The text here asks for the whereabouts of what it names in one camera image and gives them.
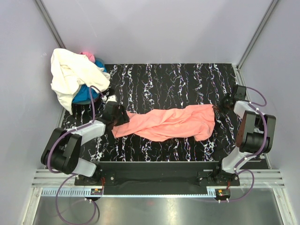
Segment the salmon pink t shirt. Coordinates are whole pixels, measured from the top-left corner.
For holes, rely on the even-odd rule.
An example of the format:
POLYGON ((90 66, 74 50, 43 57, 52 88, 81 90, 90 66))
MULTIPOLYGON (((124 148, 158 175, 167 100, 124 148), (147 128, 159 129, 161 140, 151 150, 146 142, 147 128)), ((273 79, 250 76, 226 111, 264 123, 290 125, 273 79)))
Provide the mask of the salmon pink t shirt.
POLYGON ((215 112, 213 105, 188 105, 184 109, 153 109, 146 114, 127 112, 129 122, 113 128, 115 138, 135 134, 154 142, 171 138, 194 137, 205 141, 213 133, 215 112))

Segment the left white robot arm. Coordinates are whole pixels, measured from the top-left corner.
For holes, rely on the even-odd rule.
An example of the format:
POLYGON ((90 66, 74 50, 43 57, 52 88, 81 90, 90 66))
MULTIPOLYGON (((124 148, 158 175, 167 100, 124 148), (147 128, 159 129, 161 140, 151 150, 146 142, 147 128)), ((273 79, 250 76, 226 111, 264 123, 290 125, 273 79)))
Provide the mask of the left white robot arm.
POLYGON ((73 129, 53 130, 41 156, 41 163, 52 173, 78 174, 92 186, 101 181, 96 163, 80 158, 81 147, 115 126, 129 122, 125 107, 118 103, 116 95, 108 97, 102 116, 73 129))

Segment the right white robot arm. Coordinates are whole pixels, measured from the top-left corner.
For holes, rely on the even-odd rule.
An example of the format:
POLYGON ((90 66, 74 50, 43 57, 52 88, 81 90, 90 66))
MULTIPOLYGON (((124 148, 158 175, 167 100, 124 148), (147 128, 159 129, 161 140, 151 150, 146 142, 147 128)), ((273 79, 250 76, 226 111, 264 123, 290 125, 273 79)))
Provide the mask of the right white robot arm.
POLYGON ((265 107, 267 100, 258 90, 235 85, 231 93, 218 103, 217 109, 222 113, 232 110, 242 121, 236 137, 234 150, 221 160, 213 170, 211 179, 219 186, 238 179, 241 168, 249 160, 268 153, 273 145, 276 117, 265 114, 258 107, 265 107), (247 90, 253 90, 264 100, 263 104, 246 100, 247 90))

